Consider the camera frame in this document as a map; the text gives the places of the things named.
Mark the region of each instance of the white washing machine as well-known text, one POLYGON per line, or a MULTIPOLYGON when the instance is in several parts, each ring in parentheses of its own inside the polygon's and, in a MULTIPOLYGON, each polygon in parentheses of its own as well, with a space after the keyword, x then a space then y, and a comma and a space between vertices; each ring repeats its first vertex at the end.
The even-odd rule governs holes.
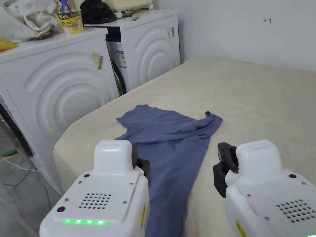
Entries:
POLYGON ((124 79, 127 92, 180 64, 178 10, 145 10, 135 15, 139 15, 136 21, 127 17, 85 25, 108 29, 110 57, 116 74, 124 79))
POLYGON ((67 128, 119 96, 107 29, 29 41, 0 54, 0 96, 35 163, 59 192, 53 148, 67 128))

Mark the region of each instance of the red mark on wall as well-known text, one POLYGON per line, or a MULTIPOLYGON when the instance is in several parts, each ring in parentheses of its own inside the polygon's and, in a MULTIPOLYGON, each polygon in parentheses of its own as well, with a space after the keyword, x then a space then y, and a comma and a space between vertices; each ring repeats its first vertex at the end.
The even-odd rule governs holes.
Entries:
POLYGON ((270 19, 267 19, 267 20, 266 20, 266 19, 264 19, 264 20, 263 20, 263 22, 270 21, 270 24, 271 24, 271 18, 272 18, 272 17, 270 16, 270 19))

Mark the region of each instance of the white wall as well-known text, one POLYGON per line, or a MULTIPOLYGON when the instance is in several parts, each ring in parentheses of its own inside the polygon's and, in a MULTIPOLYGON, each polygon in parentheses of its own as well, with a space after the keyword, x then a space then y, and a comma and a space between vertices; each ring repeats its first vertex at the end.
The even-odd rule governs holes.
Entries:
POLYGON ((232 57, 316 70, 315 0, 154 0, 178 8, 181 62, 232 57))

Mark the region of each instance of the blue cloth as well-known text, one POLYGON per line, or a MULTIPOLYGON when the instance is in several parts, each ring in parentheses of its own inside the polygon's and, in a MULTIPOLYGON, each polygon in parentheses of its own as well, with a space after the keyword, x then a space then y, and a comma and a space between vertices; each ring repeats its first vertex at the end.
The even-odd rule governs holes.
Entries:
POLYGON ((117 120, 127 128, 117 139, 136 144, 139 157, 150 161, 150 214, 145 236, 180 237, 188 196, 222 118, 207 111, 204 119, 197 120, 137 105, 117 120))

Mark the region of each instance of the beige mattress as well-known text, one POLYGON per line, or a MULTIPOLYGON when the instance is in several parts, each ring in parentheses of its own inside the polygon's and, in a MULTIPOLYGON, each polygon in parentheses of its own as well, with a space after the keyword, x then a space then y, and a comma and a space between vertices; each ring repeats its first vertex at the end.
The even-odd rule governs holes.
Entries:
POLYGON ((54 158, 63 189, 93 167, 102 139, 125 133, 117 121, 138 104, 175 110, 195 119, 223 118, 191 191, 185 236, 234 236, 224 199, 213 184, 217 143, 238 146, 261 139, 279 149, 283 166, 316 185, 316 73, 229 59, 196 58, 112 101, 74 123, 57 142, 54 158))

